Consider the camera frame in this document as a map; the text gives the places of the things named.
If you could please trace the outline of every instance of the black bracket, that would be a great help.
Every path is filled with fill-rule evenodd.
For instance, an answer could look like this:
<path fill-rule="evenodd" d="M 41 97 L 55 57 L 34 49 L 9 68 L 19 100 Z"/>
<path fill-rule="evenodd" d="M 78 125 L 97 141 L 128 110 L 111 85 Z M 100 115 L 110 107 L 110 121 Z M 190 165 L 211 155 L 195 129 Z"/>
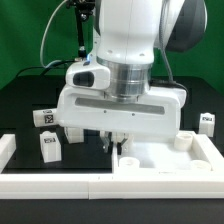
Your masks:
<path fill-rule="evenodd" d="M 95 0 L 69 0 L 66 7 L 68 9 L 75 7 L 79 12 L 81 21 L 86 22 L 89 16 L 93 15 Z"/>

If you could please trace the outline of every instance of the white foam block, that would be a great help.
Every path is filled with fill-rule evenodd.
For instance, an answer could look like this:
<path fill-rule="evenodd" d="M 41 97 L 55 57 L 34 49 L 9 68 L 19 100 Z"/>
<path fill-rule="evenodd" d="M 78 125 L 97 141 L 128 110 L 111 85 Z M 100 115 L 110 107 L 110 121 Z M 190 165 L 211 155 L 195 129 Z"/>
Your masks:
<path fill-rule="evenodd" d="M 84 142 L 84 130 L 81 128 L 64 128 L 69 144 Z"/>
<path fill-rule="evenodd" d="M 40 145 L 45 163 L 61 161 L 61 144 L 56 133 L 46 131 L 41 134 Z"/>
<path fill-rule="evenodd" d="M 57 125 L 56 113 L 57 109 L 34 110 L 33 121 L 35 127 Z"/>
<path fill-rule="evenodd" d="M 0 139 L 0 173 L 16 150 L 15 135 L 3 135 Z"/>

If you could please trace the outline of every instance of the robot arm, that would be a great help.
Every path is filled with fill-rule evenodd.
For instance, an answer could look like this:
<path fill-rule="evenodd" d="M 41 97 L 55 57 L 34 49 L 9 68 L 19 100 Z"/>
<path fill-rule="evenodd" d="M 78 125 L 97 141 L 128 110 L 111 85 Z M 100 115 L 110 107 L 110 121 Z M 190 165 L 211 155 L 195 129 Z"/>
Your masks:
<path fill-rule="evenodd" d="M 173 138 L 179 131 L 186 92 L 150 87 L 148 74 L 161 24 L 168 46 L 188 1 L 96 0 L 94 49 L 90 62 L 74 63 L 67 71 L 67 85 L 58 102 L 59 124 Z M 199 11 L 204 15 L 204 24 L 200 21 L 204 32 L 204 4 Z"/>

